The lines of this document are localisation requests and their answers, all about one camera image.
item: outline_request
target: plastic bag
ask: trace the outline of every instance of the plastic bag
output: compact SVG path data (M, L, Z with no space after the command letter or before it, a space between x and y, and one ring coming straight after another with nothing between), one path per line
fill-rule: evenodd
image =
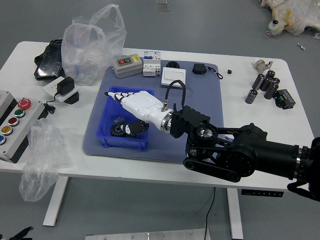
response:
M299 35L306 27L320 30L320 0L261 0L261 7L272 9L268 28L273 36L283 30Z
M27 137L30 156L22 168L19 190L24 201L36 202L59 179L56 167L67 166L70 157L60 130L46 118L34 121Z
M78 85L103 77L114 59L122 56L126 30L119 6L109 4L90 20L72 19L61 45L62 67Z

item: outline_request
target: blue plastic bin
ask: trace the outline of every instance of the blue plastic bin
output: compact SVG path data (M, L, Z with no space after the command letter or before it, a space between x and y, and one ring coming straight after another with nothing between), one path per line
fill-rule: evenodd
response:
M109 92L113 93L138 93L140 91L147 91L151 95L154 95L153 89L132 88L123 86L111 86ZM111 136L110 129L115 124L115 119L118 117L125 118L125 124L130 124L138 119L125 110L122 105L113 100L110 96L105 96L106 102L104 105L103 113L100 119L98 129L96 131L96 137L100 139L103 148L119 147L119 148L131 148L138 149L139 151L148 150L148 131L139 133L136 138Z

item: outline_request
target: blue mat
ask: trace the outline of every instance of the blue mat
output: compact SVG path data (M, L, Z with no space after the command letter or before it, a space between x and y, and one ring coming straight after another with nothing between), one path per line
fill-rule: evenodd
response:
M161 66L167 65L167 60L161 60ZM221 101L220 81L216 74L207 71L204 75L192 73L194 63L189 61L178 62L181 69L186 70L186 96L185 105L199 111L200 113L211 117L210 123L218 128L224 126L223 110ZM205 63L206 66L218 71L218 67L213 64ZM154 96L160 101L165 99L167 86L161 85L161 77L143 77L143 74L137 74L118 79L112 69L109 67L101 82L93 109L86 129L82 149L88 155L117 157L126 159L137 159L144 161L179 163L182 164L186 157L185 149L187 135L180 138L173 138L169 133L163 133L153 124L149 125L148 130L148 150L139 151L133 148L101 146L101 141L96 137L96 131L105 107L107 92L110 86L132 87L141 89L153 89ZM176 103L177 109L181 109L182 88L172 88L169 92L169 108L173 109Z

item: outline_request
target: black gear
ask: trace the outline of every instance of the black gear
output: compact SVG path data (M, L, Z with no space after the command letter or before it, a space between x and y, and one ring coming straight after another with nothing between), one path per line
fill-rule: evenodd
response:
M121 129L118 124L114 124L110 128L111 136L113 137L124 137L126 133Z

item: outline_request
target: white table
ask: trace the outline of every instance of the white table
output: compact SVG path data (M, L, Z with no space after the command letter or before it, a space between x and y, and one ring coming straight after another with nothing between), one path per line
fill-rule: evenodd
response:
M42 102L52 100L42 89L47 82L34 78L34 57L43 53L47 45L45 42L19 43L0 70L1 90L11 92L17 100L23 97ZM143 51L144 49L125 48L123 54L138 53L143 56ZM161 57L164 60L204 62L218 66L224 77L220 83L225 127L239 128L254 123L268 132L269 141L289 145L311 145L314 136L285 61L262 57L266 63L273 61L271 69L281 80L280 89L288 89L296 102L294 108L288 110L277 108L275 103L266 100L261 92L253 104L245 103L245 98L258 75L253 67L254 57L164 50L161 50ZM232 70L232 74L227 74L228 69ZM56 112L47 117L55 127L61 129L71 159L70 166L58 169L60 176L271 191L286 191L287 185L293 182L259 171L255 171L250 177L242 178L240 182L229 182L187 170L182 164L85 155L82 150L83 137L100 82L96 81L90 86L79 86L78 102L73 105L55 102ZM16 164L0 161L0 171L20 173L28 156L27 148Z

